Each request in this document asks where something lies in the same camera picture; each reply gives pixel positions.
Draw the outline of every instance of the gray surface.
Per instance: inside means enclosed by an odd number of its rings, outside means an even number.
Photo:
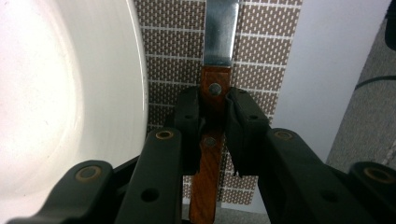
[[[396,75],[396,51],[384,40],[381,26],[359,83],[372,77]],[[347,172],[356,161],[385,163],[396,169],[396,81],[377,81],[357,89],[350,100],[328,163]]]
[[[182,218],[189,219],[189,206],[183,204]],[[257,214],[249,212],[241,212],[237,210],[216,208],[215,224],[227,223],[227,224],[269,224],[271,223],[266,214]]]

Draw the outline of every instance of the white plate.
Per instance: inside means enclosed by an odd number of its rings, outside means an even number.
[[[0,0],[0,223],[74,164],[140,154],[146,64],[131,0]]]

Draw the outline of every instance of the metal rivet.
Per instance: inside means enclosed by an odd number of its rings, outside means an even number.
[[[213,147],[216,145],[216,139],[214,139],[212,137],[207,137],[204,139],[204,144],[207,147]]]
[[[218,96],[221,94],[221,86],[218,83],[212,83],[209,86],[209,92],[213,96]]]
[[[158,138],[158,139],[161,139],[161,140],[166,140],[166,139],[170,139],[170,138],[172,138],[173,137],[173,133],[172,132],[170,132],[170,131],[160,131],[160,132],[157,132],[156,134],[155,134],[155,136]]]
[[[92,182],[97,179],[101,173],[102,169],[99,166],[87,166],[76,173],[76,180],[82,183]]]
[[[282,140],[286,140],[286,141],[293,138],[293,135],[291,133],[284,132],[284,131],[277,131],[276,133],[274,133],[274,136],[277,138],[280,138]]]
[[[366,167],[363,172],[373,180],[383,183],[383,184],[392,184],[396,182],[396,178],[393,175],[390,175],[388,172],[383,171],[374,167]]]

